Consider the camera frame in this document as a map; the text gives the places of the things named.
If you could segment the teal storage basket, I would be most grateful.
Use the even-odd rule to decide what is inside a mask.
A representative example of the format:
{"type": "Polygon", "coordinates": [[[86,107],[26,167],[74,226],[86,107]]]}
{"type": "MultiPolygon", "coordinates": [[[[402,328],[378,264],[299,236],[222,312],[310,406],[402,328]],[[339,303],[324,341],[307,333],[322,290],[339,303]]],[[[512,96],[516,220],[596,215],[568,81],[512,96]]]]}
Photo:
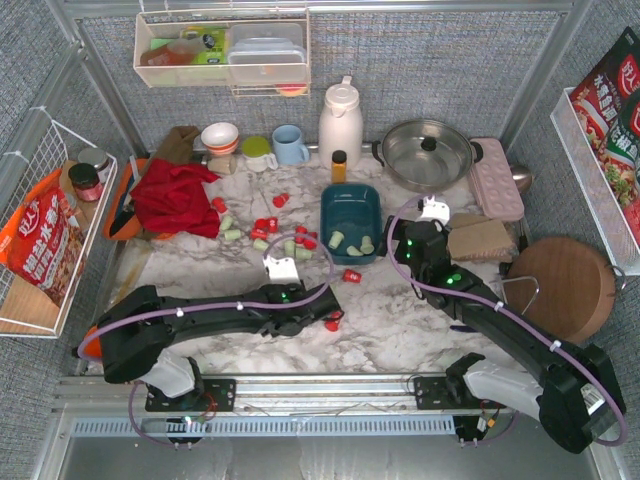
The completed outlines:
{"type": "Polygon", "coordinates": [[[376,260],[382,235],[382,212],[377,190],[362,183],[332,184],[324,189],[320,205],[320,239],[336,265],[368,265],[376,260]],[[345,238],[332,250],[328,246],[331,233],[341,231],[345,238]],[[369,236],[375,251],[360,257],[349,256],[350,245],[360,250],[361,239],[369,236]]]}

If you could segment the brown cardboard sheet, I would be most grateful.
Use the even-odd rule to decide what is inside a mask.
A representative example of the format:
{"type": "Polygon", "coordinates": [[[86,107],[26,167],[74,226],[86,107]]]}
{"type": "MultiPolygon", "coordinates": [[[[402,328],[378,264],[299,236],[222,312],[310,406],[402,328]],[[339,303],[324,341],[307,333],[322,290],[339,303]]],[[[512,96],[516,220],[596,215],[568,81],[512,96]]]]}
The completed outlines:
{"type": "Polygon", "coordinates": [[[454,260],[509,260],[516,252],[515,241],[500,220],[456,213],[448,226],[448,250],[454,260]]]}

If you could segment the steel pot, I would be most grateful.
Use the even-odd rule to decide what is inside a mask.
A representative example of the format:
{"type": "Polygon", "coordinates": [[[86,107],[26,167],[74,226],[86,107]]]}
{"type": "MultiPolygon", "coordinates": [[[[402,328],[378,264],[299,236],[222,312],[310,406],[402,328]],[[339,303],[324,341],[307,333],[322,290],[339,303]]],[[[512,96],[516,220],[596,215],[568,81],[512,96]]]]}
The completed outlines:
{"type": "Polygon", "coordinates": [[[447,190],[484,157],[483,147],[436,120],[417,119],[391,128],[371,153],[402,188],[425,194],[447,190]]]}

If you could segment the pink egg tray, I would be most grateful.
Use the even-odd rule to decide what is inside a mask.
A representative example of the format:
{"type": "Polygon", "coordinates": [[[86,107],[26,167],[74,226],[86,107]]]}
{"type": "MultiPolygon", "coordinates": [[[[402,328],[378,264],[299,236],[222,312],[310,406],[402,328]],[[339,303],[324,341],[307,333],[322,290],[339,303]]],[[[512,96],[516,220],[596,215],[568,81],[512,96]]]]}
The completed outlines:
{"type": "Polygon", "coordinates": [[[524,204],[498,139],[470,140],[477,159],[470,169],[470,185],[476,203],[490,219],[517,222],[524,217],[524,204]]]}

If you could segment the round wooden board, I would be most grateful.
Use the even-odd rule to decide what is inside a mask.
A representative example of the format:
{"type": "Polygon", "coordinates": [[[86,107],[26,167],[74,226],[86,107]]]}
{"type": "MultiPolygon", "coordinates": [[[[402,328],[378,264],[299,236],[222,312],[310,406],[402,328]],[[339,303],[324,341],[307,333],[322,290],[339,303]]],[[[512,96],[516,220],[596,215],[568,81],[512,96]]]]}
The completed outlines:
{"type": "Polygon", "coordinates": [[[609,261],[570,237],[546,237],[528,246],[513,261],[503,289],[511,308],[575,344],[604,325],[616,296],[609,261]]]}

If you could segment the red cloth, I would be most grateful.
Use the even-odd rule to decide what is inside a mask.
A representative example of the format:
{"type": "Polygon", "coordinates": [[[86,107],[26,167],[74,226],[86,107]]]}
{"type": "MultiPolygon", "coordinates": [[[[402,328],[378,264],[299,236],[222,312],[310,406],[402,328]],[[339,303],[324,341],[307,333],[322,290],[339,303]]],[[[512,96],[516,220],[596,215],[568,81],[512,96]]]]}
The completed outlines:
{"type": "Polygon", "coordinates": [[[204,184],[218,179],[201,164],[174,165],[155,158],[131,191],[135,215],[142,227],[152,233],[186,232],[215,239],[221,220],[204,184]]]}

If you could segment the green lidded cup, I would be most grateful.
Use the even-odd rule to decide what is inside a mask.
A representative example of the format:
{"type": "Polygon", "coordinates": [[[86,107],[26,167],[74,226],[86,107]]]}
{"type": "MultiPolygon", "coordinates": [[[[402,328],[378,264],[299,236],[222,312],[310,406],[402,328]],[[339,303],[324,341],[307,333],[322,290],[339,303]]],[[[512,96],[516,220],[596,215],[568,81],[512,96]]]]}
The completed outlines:
{"type": "Polygon", "coordinates": [[[246,167],[252,172],[261,173],[278,168],[275,154],[265,137],[248,137],[241,145],[241,152],[245,158],[246,167]]]}

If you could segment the blue mug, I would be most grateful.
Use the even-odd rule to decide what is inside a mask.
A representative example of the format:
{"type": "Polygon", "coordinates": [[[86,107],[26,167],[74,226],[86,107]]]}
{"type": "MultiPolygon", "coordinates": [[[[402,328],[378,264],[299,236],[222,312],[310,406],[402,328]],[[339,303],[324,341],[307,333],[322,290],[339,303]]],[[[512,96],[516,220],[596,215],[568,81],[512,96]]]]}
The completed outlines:
{"type": "Polygon", "coordinates": [[[279,165],[294,166],[310,160],[302,131],[294,125],[281,125],[272,134],[273,151],[279,165]]]}

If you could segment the orange tray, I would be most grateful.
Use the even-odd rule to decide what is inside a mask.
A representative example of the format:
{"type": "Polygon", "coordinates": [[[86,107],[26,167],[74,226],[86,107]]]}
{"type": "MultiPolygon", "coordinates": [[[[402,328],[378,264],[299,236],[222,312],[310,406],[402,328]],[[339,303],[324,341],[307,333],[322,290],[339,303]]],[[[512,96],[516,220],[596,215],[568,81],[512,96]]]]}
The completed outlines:
{"type": "Polygon", "coordinates": [[[167,240],[172,237],[172,234],[170,233],[158,234],[144,229],[134,212],[134,202],[130,196],[130,191],[137,185],[138,181],[138,178],[135,177],[134,174],[138,173],[140,176],[142,176],[147,170],[148,163],[149,159],[147,158],[137,158],[137,170],[133,169],[131,162],[129,162],[125,166],[121,181],[116,189],[113,204],[106,216],[106,220],[104,221],[104,226],[102,229],[102,235],[104,238],[112,241],[127,241],[134,238],[142,240],[167,240]],[[110,226],[115,216],[123,209],[132,210],[134,212],[134,216],[114,238],[111,238],[109,236],[110,226]]]}

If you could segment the black knife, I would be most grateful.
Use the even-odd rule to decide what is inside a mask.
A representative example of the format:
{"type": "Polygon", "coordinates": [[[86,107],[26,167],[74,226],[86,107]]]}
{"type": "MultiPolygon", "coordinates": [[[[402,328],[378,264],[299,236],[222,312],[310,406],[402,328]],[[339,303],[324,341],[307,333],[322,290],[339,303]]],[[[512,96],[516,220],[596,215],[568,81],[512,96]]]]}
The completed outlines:
{"type": "Polygon", "coordinates": [[[131,220],[134,216],[134,212],[132,210],[121,210],[114,218],[110,229],[109,236],[114,238],[118,232],[131,220]]]}

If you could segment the red seasoning packet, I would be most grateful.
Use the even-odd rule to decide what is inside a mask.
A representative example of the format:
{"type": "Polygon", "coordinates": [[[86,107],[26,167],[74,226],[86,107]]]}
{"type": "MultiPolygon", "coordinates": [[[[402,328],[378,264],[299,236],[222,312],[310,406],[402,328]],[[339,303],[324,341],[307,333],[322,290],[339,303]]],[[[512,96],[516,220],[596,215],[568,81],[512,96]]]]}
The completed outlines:
{"type": "Polygon", "coordinates": [[[626,27],[569,95],[635,240],[639,239],[639,37],[626,27]]]}

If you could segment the dark lid jar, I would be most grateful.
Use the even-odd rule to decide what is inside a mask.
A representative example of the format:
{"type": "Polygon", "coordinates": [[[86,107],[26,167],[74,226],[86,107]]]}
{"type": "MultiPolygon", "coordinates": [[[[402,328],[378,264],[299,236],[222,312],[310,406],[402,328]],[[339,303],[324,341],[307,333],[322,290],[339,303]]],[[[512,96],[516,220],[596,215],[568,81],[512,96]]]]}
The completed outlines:
{"type": "Polygon", "coordinates": [[[76,196],[81,201],[93,203],[101,199],[103,185],[94,166],[75,163],[69,168],[68,177],[76,196]]]}

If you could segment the red snack bag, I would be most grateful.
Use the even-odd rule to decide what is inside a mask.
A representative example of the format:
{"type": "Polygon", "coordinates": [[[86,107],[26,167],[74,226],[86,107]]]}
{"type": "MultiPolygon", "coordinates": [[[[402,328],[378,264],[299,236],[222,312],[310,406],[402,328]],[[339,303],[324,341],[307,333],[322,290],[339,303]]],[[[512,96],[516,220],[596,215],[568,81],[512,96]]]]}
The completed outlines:
{"type": "Polygon", "coordinates": [[[80,259],[84,235],[54,170],[26,195],[1,230],[1,264],[61,306],[80,259]]]}

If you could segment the clear plastic food box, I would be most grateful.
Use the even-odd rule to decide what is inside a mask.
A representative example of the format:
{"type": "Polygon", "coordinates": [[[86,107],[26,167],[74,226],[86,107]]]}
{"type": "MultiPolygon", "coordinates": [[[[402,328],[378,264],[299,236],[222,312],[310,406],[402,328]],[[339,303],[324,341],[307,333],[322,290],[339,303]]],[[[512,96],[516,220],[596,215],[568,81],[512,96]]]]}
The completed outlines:
{"type": "Polygon", "coordinates": [[[302,26],[294,22],[236,24],[229,30],[226,59],[237,84],[304,82],[307,53],[302,26]]]}

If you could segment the clear wall shelf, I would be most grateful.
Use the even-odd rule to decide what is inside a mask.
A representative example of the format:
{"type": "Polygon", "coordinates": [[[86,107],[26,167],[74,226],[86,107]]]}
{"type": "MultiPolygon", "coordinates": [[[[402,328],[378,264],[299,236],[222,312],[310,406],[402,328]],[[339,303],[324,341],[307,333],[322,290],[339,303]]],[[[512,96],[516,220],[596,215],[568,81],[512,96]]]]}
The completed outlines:
{"type": "Polygon", "coordinates": [[[236,95],[285,95],[311,82],[305,8],[139,13],[133,68],[150,88],[227,86],[236,95]]]}

